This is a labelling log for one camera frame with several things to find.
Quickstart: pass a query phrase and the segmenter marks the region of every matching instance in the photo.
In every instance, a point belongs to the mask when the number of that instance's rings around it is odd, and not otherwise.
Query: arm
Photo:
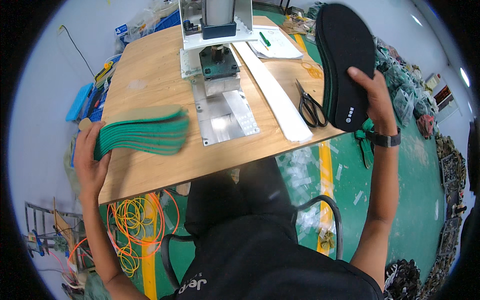
[[[356,68],[349,68],[348,73],[367,90],[370,103],[367,113],[375,124],[375,131],[397,135],[395,115],[382,74],[375,71],[370,79]],[[374,153],[367,219],[350,263],[375,279],[383,291],[388,235],[398,204],[398,146],[375,146]]]
[[[111,153],[108,153],[100,161],[93,159],[96,138],[104,124],[96,122],[80,132],[75,146],[74,165],[81,186],[79,199],[88,245],[96,272],[113,299],[148,299],[123,273],[98,209],[98,195],[105,182],[111,157]]]

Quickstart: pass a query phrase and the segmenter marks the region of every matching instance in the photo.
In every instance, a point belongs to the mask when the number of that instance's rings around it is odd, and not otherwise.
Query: yellow floor line
[[[322,186],[321,193],[329,197],[333,197],[333,173],[332,173],[332,156],[330,154],[330,142],[324,141],[318,144],[318,152],[320,157],[320,183]],[[332,224],[333,212],[330,206],[325,202],[320,202],[320,227],[322,224]],[[320,245],[320,237],[317,241],[317,252],[328,256],[330,247],[326,249]]]
[[[301,35],[295,34],[293,35],[295,37],[295,40],[297,41],[297,44],[307,52],[307,47],[305,47],[305,43],[303,42],[303,38],[301,38]]]
[[[147,200],[153,203],[152,197],[148,194]],[[144,204],[145,218],[153,219],[153,235],[144,237],[142,240],[154,241],[156,232],[156,209],[150,204]],[[142,256],[147,256],[155,251],[157,245],[142,246]],[[144,293],[150,300],[156,300],[156,281],[155,281],[155,254],[142,259],[142,277],[144,279]]]

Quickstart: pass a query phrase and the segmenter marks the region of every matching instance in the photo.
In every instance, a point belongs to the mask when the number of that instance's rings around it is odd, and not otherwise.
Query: black pants
[[[192,181],[184,225],[196,247],[213,226],[246,215],[271,215],[295,226],[297,210],[273,157],[240,166],[237,185],[227,171]]]

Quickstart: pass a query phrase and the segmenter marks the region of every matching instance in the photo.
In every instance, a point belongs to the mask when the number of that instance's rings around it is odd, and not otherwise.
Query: black shirt
[[[383,295],[363,271],[298,245],[291,226],[274,216],[250,215],[212,228],[180,289],[165,299],[383,300]]]

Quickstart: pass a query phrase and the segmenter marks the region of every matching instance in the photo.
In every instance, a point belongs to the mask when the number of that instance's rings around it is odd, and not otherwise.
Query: right hand
[[[396,119],[392,101],[388,94],[385,78],[378,70],[373,73],[373,79],[355,67],[347,70],[350,77],[360,84],[368,96],[369,107],[367,114],[375,124],[375,131],[381,135],[397,135]]]

